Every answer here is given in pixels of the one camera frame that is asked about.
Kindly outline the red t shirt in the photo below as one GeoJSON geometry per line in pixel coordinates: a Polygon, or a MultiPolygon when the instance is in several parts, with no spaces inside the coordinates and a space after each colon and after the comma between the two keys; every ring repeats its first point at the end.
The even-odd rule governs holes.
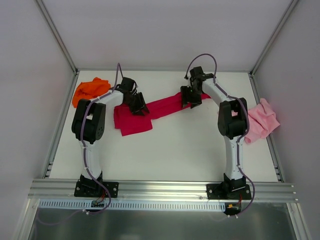
{"type": "Polygon", "coordinates": [[[146,115],[133,115],[125,104],[116,106],[113,110],[114,128],[120,130],[121,135],[129,136],[147,132],[153,129],[152,121],[177,113],[191,104],[182,106],[182,95],[175,95],[159,99],[146,104],[149,113],[146,115]]]}

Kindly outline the pink t shirt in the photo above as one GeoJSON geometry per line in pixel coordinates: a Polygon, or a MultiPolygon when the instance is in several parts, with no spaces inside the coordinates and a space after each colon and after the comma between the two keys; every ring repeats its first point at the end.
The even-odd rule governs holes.
{"type": "Polygon", "coordinates": [[[265,98],[248,110],[249,132],[244,141],[249,145],[260,139],[266,139],[281,124],[277,115],[265,98]]]}

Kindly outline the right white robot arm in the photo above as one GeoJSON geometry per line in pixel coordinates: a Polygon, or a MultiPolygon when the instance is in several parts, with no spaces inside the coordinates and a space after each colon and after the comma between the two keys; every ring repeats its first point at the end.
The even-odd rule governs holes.
{"type": "Polygon", "coordinates": [[[244,98],[229,95],[218,83],[213,73],[190,71],[188,86],[180,88],[181,106],[191,108],[202,104],[207,94],[218,106],[217,127],[224,138],[226,168],[223,181],[212,190],[219,199],[232,199],[246,188],[247,177],[243,172],[243,142],[250,128],[247,102],[244,98]]]}

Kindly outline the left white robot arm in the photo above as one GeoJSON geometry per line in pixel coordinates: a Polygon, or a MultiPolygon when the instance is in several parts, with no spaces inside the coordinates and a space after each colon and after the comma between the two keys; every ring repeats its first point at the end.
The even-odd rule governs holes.
{"type": "Polygon", "coordinates": [[[107,107],[125,104],[134,116],[149,113],[143,94],[136,90],[121,88],[109,90],[93,99],[81,99],[78,102],[71,131],[79,141],[83,162],[82,173],[76,182],[75,197],[100,197],[108,190],[109,197],[115,198],[108,182],[103,181],[103,170],[99,156],[99,140],[105,131],[107,107]]]}

